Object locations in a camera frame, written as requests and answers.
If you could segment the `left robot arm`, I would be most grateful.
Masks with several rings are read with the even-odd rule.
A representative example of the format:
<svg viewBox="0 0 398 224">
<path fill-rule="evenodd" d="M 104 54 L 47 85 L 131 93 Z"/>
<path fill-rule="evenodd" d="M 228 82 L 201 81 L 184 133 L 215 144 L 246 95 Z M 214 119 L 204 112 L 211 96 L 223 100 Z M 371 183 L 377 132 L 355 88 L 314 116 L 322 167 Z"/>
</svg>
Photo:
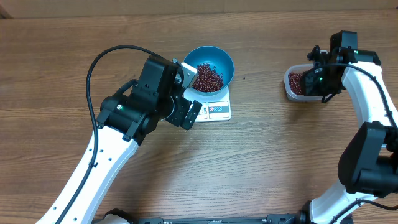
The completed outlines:
<svg viewBox="0 0 398 224">
<path fill-rule="evenodd" d="M 61 194 L 39 223 L 91 223 L 113 180 L 136 153 L 159 120 L 190 129 L 201 103 L 176 94 L 166 99 L 173 108 L 167 116 L 145 115 L 148 100 L 137 100 L 118 91 L 101 105 L 98 129 Z"/>
</svg>

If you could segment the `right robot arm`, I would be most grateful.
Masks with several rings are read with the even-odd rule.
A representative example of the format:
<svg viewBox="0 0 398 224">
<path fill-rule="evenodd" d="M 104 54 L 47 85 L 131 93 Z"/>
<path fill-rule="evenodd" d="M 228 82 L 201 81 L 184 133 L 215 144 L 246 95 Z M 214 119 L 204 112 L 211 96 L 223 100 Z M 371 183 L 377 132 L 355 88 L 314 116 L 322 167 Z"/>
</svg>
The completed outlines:
<svg viewBox="0 0 398 224">
<path fill-rule="evenodd" d="M 330 49 L 314 46 L 299 86 L 305 97 L 327 103 L 347 90 L 359 129 L 342 153 L 338 181 L 300 213 L 301 223 L 352 223 L 351 214 L 368 203 L 397 193 L 397 110 L 382 79 L 375 51 L 360 50 L 356 32 L 342 30 L 330 37 Z"/>
</svg>

